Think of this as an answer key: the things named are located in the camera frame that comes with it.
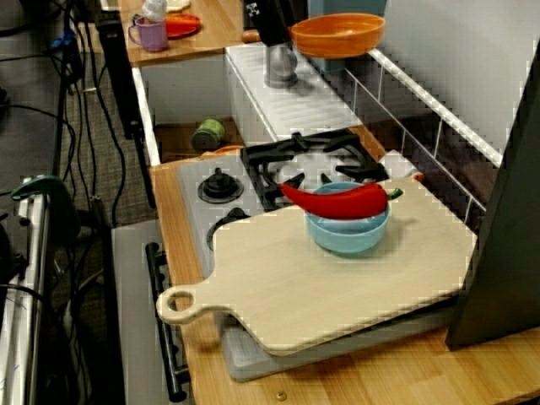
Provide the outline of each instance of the white rail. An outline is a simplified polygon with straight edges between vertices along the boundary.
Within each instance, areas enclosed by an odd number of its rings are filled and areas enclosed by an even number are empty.
[[[394,78],[399,80],[404,86],[415,93],[431,110],[437,113],[440,118],[467,140],[474,148],[489,159],[495,166],[500,167],[503,156],[489,143],[484,141],[467,124],[452,114],[444,107],[433,95],[426,91],[422,86],[410,78],[394,62],[388,59],[381,51],[374,49],[370,55]]]

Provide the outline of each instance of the green jar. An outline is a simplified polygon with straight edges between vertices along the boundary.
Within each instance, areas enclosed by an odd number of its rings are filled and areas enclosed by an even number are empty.
[[[215,150],[223,142],[225,126],[217,118],[207,118],[192,136],[192,146],[195,150]]]

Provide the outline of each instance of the toy chili pepper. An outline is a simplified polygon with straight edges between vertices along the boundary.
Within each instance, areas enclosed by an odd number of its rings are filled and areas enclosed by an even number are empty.
[[[334,194],[311,194],[281,184],[281,191],[293,203],[318,217],[328,219],[363,219],[384,213],[389,199],[402,191],[396,189],[390,195],[376,183],[366,184]]]

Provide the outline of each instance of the oven door handle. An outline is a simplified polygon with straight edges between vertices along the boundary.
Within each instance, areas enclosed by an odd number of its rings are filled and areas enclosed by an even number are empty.
[[[157,243],[147,244],[145,251],[150,283],[152,284],[152,296],[155,303],[159,295],[165,290],[163,288],[163,279],[165,276],[159,271],[159,267],[167,263],[167,258],[163,252],[159,252],[159,245]],[[187,398],[187,394],[182,390],[181,385],[191,380],[189,371],[187,367],[180,367],[176,363],[178,348],[173,343],[170,326],[160,320],[157,311],[155,313],[155,319],[158,324],[161,357],[163,358],[165,367],[165,379],[167,380],[169,399],[171,402],[182,402]]]

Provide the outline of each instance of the wooden cutting board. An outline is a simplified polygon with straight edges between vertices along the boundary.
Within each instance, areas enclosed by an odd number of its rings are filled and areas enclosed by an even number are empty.
[[[159,316],[184,324],[206,311],[227,311],[265,350],[282,356],[455,295],[476,235],[420,183],[381,184],[404,193],[390,202],[383,239],[363,256],[319,247],[297,207],[237,221],[214,234],[212,275],[165,291]],[[190,297],[192,306],[173,310],[177,297]]]

